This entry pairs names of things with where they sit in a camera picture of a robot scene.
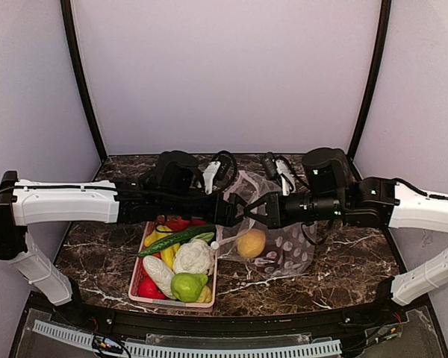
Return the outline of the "dark red toy fruit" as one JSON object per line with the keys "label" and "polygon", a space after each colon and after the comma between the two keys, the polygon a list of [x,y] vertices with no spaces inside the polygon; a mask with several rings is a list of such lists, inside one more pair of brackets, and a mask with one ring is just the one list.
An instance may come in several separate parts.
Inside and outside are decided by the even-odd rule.
{"label": "dark red toy fruit", "polygon": [[263,258],[265,267],[271,267],[267,272],[277,269],[291,269],[294,265],[293,251],[296,246],[282,236],[271,240],[264,249]]}

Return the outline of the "red toy apple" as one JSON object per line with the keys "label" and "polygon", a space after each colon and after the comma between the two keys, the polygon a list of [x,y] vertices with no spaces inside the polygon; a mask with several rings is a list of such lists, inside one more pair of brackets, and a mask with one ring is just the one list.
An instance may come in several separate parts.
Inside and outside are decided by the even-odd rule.
{"label": "red toy apple", "polygon": [[206,225],[206,222],[200,219],[184,220],[181,217],[171,218],[166,223],[166,226],[174,232],[186,230],[189,227],[196,227],[203,225]]}

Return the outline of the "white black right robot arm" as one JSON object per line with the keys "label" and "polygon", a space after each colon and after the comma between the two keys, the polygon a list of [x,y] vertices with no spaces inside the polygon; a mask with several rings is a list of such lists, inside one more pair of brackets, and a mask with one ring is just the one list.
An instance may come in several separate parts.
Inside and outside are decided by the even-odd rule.
{"label": "white black right robot arm", "polygon": [[[278,229],[292,224],[341,220],[369,228],[419,228],[448,233],[448,196],[424,192],[402,179],[355,181],[339,148],[317,148],[302,156],[309,188],[283,195],[269,192],[244,209],[247,217]],[[378,292],[400,306],[448,283],[448,248],[420,266],[379,284]]]}

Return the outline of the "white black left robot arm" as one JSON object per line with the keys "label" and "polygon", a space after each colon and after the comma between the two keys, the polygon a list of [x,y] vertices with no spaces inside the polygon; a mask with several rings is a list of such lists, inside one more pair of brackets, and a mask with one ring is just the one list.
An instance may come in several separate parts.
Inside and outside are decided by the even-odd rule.
{"label": "white black left robot arm", "polygon": [[55,306],[79,302],[78,286],[35,244],[28,226],[46,222],[139,224],[158,216],[201,219],[233,227],[246,202],[228,187],[237,177],[228,151],[215,154],[204,171],[183,151],[161,153],[153,168],[133,180],[41,183],[5,172],[0,183],[0,260],[9,263]]}

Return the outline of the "clear dotted zip top bag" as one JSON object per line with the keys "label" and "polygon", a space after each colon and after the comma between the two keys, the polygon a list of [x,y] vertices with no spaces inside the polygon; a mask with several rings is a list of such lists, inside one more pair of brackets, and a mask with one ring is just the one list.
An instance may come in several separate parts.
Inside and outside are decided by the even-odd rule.
{"label": "clear dotted zip top bag", "polygon": [[[262,230],[266,234],[266,245],[278,236],[290,240],[296,248],[293,251],[294,265],[290,269],[277,269],[267,272],[271,267],[265,267],[263,252],[255,258],[247,259],[241,257],[237,252],[237,239],[247,233],[251,229]],[[311,240],[317,239],[317,226],[300,226],[300,224],[292,224],[280,229],[269,229],[264,224],[257,221],[253,225],[243,222],[234,227],[220,227],[217,234],[217,242],[220,245],[218,257],[221,260],[243,263],[249,270],[256,271],[265,278],[271,277],[291,277],[301,275],[310,266],[314,256],[314,246]]]}

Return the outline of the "green toy cucumber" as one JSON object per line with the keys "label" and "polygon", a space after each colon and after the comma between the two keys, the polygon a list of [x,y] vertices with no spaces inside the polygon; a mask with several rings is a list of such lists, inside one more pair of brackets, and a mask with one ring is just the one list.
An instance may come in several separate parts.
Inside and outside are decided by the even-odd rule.
{"label": "green toy cucumber", "polygon": [[149,255],[153,255],[157,252],[160,252],[168,247],[173,246],[174,244],[184,244],[189,242],[192,238],[207,233],[216,233],[216,226],[213,224],[189,227],[185,230],[179,231],[177,233],[173,233],[164,237],[163,239],[159,239],[157,242],[154,242],[149,247],[144,248],[138,253],[139,258],[144,258]]}

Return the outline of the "yellow toy cauliflower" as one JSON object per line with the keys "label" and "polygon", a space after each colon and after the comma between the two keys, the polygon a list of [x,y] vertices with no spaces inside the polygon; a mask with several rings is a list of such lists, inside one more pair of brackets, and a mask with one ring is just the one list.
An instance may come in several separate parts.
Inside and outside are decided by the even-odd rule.
{"label": "yellow toy cauliflower", "polygon": [[241,257],[258,257],[266,245],[266,234],[262,230],[251,229],[237,239],[237,252]]}

